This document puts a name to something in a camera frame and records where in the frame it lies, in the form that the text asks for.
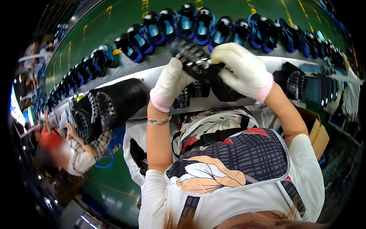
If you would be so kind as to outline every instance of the hair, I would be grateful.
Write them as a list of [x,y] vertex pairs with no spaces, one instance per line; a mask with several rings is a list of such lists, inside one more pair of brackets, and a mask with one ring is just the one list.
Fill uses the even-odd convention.
[[[294,204],[282,216],[282,219],[296,219],[296,206],[297,202],[295,201]],[[165,214],[163,229],[199,229],[197,223],[193,221],[193,217],[194,215],[191,210],[188,212],[186,218],[182,220],[177,226],[175,226],[174,213],[171,210],[168,210]]]

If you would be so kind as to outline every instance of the plastic bag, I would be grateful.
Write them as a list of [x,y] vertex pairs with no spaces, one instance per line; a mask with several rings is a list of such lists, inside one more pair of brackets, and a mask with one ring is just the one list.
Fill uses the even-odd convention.
[[59,123],[60,128],[66,128],[66,124],[69,122],[67,111],[64,110],[61,114],[61,120]]

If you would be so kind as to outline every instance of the hand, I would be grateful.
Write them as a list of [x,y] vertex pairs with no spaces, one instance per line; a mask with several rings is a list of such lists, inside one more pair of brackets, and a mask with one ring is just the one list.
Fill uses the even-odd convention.
[[67,135],[70,135],[73,138],[76,138],[78,136],[75,127],[71,123],[68,122],[66,124],[66,128],[67,128]]
[[236,43],[222,44],[211,53],[213,64],[225,63],[235,74],[223,69],[219,75],[223,81],[242,95],[261,103],[273,86],[273,75],[267,72],[261,59]]
[[168,113],[174,100],[180,92],[196,80],[182,71],[182,63],[177,58],[170,59],[150,91],[150,99],[154,107],[161,112]]

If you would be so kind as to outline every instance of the light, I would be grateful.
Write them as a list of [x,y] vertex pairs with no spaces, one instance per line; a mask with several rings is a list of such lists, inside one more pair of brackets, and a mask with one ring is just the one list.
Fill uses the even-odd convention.
[[89,223],[92,227],[94,227],[95,229],[98,229],[98,228],[96,228],[93,224],[91,224],[91,223]]
[[81,217],[83,218],[83,220],[85,220],[85,222],[89,223],[89,221],[88,221],[88,220],[86,220],[82,215],[81,215]]

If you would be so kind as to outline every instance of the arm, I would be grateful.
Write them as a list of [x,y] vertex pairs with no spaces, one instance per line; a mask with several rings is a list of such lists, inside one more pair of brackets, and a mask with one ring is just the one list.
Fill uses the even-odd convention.
[[76,133],[75,127],[71,123],[67,123],[66,127],[67,127],[67,136],[68,136],[68,137],[66,137],[66,139],[67,138],[75,139],[75,141],[77,141],[86,152],[92,154],[94,157],[97,156],[97,152],[95,151],[95,149],[92,145],[90,145],[90,144],[84,145],[84,141],[78,136],[78,134]]
[[274,83],[264,102],[278,116],[285,134],[287,147],[290,147],[292,140],[297,135],[305,134],[308,136],[306,125],[299,112],[288,100],[278,84]]
[[[157,110],[150,101],[147,106],[147,117],[155,120],[165,119],[168,113]],[[162,125],[147,123],[146,153],[149,169],[164,172],[173,163],[169,122]]]

